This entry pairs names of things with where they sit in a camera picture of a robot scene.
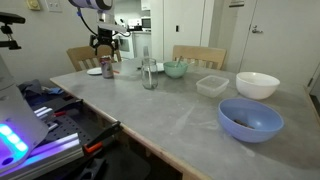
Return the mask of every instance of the wire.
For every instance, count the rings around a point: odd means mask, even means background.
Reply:
[[[115,36],[115,35],[117,35],[117,34],[121,34],[121,35],[124,36],[124,37],[130,37],[130,36],[131,36],[131,32],[128,32],[128,33],[129,33],[128,35],[125,35],[125,34],[123,34],[123,33],[121,33],[121,32],[116,32],[116,33],[112,34],[112,36]]]
[[[95,36],[98,36],[97,33],[95,33],[94,31],[92,31],[92,29],[88,26],[88,24],[86,23],[86,21],[84,20],[82,13],[81,13],[81,8],[78,8],[78,12],[77,12],[78,16],[81,18],[83,24],[87,27],[87,29],[94,34]]]

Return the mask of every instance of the wooden chair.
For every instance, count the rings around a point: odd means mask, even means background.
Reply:
[[[226,52],[225,49],[218,48],[175,45],[172,60],[176,61],[182,56],[188,63],[194,60],[196,66],[220,70]]]
[[[103,55],[111,55],[111,48],[105,45],[99,46],[98,55],[95,55],[94,49],[90,46],[76,47],[68,49],[67,54],[76,71],[82,71],[84,69],[99,67],[99,58]],[[117,62],[120,62],[120,52],[115,51],[115,55]]]

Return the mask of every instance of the glass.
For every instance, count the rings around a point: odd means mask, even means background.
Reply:
[[[146,89],[155,89],[158,86],[157,61],[146,58],[142,60],[141,67],[142,85]]]

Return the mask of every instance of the cabinet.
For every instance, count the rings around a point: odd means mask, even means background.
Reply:
[[[150,0],[141,0],[141,10],[147,11],[150,10]]]
[[[172,60],[174,45],[208,46],[214,0],[151,0],[153,57]]]

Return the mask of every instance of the kitchen counter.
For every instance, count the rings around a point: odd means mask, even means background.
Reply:
[[[159,73],[159,85],[141,85],[141,62],[114,64],[114,79],[89,76],[85,71],[51,78],[124,131],[187,179],[320,179],[320,128],[305,88],[281,82],[260,102],[275,109],[285,126],[273,139],[258,144],[238,141],[218,122],[218,104],[242,97],[234,73],[190,66],[180,79]],[[198,94],[196,82],[208,75],[228,78],[216,98]]]
[[[131,31],[133,34],[150,34],[151,32],[146,32],[146,31]]]

